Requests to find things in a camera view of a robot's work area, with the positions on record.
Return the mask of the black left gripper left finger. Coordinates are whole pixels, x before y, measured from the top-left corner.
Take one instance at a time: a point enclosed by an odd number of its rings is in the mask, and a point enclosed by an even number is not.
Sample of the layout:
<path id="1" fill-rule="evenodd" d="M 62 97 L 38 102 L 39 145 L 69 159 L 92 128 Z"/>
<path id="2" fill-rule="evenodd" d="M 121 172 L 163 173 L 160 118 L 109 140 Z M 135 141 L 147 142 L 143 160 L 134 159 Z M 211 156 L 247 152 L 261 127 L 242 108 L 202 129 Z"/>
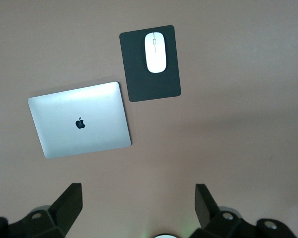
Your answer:
<path id="1" fill-rule="evenodd" d="M 82 211 L 82 185 L 72 183 L 49 207 L 8 226 L 9 238 L 64 238 Z"/>

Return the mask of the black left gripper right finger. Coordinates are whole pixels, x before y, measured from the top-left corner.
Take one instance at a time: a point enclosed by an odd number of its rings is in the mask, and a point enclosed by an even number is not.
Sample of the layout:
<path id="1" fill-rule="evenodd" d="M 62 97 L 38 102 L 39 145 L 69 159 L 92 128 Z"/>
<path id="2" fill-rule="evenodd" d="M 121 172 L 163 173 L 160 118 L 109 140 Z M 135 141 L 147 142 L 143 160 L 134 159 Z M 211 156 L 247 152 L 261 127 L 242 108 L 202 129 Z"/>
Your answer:
<path id="1" fill-rule="evenodd" d="M 221 210 L 205 184 L 195 186 L 195 211 L 200 227 L 191 238 L 258 238 L 257 228 L 234 212 Z"/>

